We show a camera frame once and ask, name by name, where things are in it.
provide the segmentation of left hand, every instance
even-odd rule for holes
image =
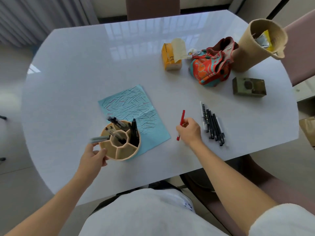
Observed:
[[[86,146],[85,151],[81,157],[78,170],[74,175],[74,178],[84,180],[88,187],[97,177],[101,167],[107,166],[107,149],[102,148],[100,151],[93,151],[93,147],[97,144],[98,143],[88,144]]]

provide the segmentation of white shirt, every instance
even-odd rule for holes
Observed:
[[[92,214],[79,236],[214,235],[224,232],[195,214],[191,200],[175,189],[141,189],[117,198]],[[315,216],[294,204],[267,210],[249,236],[315,235]]]

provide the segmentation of hand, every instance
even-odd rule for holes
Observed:
[[[200,126],[192,118],[184,119],[183,126],[176,126],[180,138],[191,147],[193,143],[201,142]]]
[[[74,178],[83,180],[87,184],[87,187],[89,187],[97,177],[101,167],[107,166],[107,149],[102,148],[100,151],[93,151],[93,147],[97,144],[98,143],[88,144],[86,146],[78,170],[74,175]]]

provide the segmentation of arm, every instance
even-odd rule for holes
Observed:
[[[278,204],[202,142],[194,119],[185,119],[185,123],[185,127],[176,127],[181,139],[198,157],[228,214],[248,234],[255,220]]]
[[[92,184],[102,166],[106,166],[106,149],[93,151],[88,144],[74,177],[43,207],[18,224],[5,236],[58,235],[84,191]]]

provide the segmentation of curtain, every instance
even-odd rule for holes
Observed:
[[[98,24],[90,0],[0,0],[0,43],[35,45],[56,28]]]

